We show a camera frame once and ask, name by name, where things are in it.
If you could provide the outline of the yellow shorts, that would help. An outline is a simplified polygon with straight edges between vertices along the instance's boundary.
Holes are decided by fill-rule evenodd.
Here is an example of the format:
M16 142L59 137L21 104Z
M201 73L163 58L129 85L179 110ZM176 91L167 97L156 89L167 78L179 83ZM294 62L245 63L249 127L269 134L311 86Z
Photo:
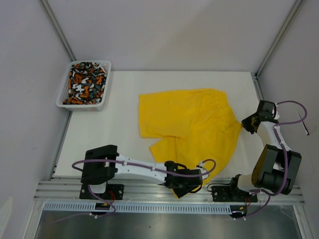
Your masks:
M207 160L214 170L207 183L232 158L242 129L228 103L216 89L175 90L139 96L142 138L157 138L150 146L156 162L174 161L195 168Z

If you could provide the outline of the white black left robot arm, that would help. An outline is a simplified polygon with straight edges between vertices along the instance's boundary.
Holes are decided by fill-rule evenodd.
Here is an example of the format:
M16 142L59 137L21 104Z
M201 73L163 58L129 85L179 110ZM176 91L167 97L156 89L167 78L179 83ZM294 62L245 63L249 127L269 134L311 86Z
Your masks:
M115 145L106 145L87 150L86 160L110 159L125 161L114 162L85 162L83 163L81 183L89 185L91 194L97 199L103 199L108 194L107 182L111 179L140 179L150 183L172 189L178 198L188 193L196 193L201 189L203 178L200 168L188 169L185 165L166 161L164 163L149 163L143 168L129 165L129 163L142 164L117 152Z

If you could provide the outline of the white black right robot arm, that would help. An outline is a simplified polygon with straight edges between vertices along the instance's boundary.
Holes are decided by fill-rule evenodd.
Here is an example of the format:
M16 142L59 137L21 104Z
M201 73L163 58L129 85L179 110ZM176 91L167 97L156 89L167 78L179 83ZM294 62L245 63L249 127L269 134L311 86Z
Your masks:
M292 191L302 156L285 142L278 119L277 104L260 100L256 112L242 120L246 131L259 136L264 149L251 174L231 179L227 189L231 200L239 201L246 193L276 196Z

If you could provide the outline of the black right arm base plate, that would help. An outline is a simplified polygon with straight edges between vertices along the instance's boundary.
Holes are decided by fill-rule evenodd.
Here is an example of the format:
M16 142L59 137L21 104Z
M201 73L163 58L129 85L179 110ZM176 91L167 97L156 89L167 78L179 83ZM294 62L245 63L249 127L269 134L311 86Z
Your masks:
M257 203L257 195L251 195L243 190L226 185L215 185L211 188L211 194L214 202L228 203Z

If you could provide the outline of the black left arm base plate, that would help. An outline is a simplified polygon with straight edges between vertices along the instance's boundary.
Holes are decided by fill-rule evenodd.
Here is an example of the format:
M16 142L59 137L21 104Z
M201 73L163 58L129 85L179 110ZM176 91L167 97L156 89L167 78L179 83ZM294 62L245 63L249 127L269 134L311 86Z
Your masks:
M122 200L124 194L123 184L108 184L90 185L91 191L98 197L104 200ZM93 200L96 199L89 191L88 185L82 184L79 194L80 199Z

